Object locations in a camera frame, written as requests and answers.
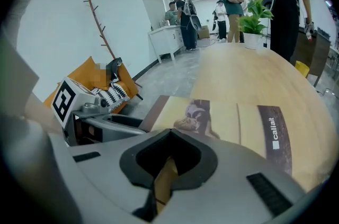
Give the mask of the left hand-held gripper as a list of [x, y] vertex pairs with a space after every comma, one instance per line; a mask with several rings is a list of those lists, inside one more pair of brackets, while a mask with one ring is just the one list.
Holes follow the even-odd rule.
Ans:
[[[121, 140], [146, 133], [139, 128], [142, 119], [108, 114], [108, 103], [104, 98], [69, 77], [59, 84], [51, 109], [69, 146]], [[102, 115], [105, 115], [103, 119], [95, 119]]]

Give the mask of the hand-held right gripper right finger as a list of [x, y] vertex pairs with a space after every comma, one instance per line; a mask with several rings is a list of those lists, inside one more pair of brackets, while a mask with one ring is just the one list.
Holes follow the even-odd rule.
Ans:
[[159, 136], [184, 159], [200, 157], [173, 182], [159, 223], [265, 223], [305, 194], [290, 175], [241, 145], [170, 129]]

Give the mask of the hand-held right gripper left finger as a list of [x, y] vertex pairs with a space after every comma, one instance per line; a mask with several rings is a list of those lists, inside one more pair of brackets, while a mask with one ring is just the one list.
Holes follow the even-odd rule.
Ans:
[[171, 205], [157, 212], [155, 177], [137, 163], [171, 131], [67, 147], [54, 136], [54, 189], [63, 223], [171, 223]]

